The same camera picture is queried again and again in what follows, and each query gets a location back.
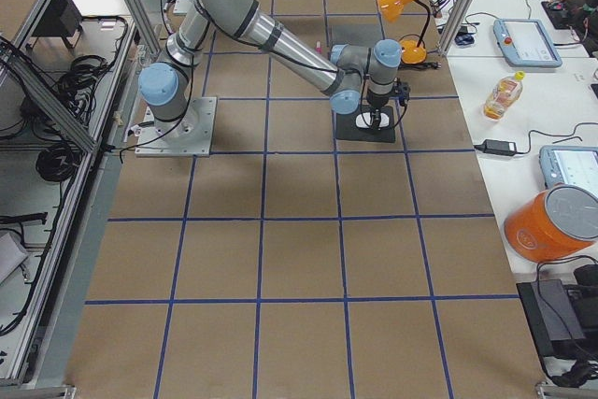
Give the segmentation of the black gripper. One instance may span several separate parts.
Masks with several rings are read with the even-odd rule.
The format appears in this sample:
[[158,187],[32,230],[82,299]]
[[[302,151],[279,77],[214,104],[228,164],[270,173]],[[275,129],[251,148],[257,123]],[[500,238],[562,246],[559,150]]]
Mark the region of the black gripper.
[[386,106],[391,98],[396,98],[399,105],[407,108],[410,99],[411,87],[407,82],[395,80],[392,84],[382,86],[382,92],[376,93],[368,88],[366,102],[370,108],[370,128],[378,129],[380,125],[380,109]]

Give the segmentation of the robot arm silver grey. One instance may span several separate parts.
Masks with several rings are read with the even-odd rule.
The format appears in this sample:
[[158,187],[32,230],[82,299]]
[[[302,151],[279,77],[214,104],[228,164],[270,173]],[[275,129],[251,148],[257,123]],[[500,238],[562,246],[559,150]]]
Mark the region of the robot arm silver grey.
[[185,91],[213,28],[268,54],[312,84],[328,96],[337,116],[350,115],[358,127],[372,132],[396,126],[384,108],[395,94],[402,60],[397,41],[382,39],[372,47],[337,44],[323,57],[263,12],[258,0],[193,0],[157,62],[144,68],[138,79],[160,135],[184,135],[198,121]]

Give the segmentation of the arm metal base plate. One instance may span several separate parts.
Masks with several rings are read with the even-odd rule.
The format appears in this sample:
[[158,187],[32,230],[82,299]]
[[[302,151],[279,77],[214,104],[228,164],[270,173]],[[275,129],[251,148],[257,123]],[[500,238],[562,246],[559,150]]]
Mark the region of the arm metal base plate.
[[163,136],[174,126],[167,126],[154,120],[149,107],[145,110],[145,121],[151,125],[142,127],[137,133],[135,155],[139,157],[208,157],[211,151],[214,121],[218,98],[193,97],[187,115],[177,128]]

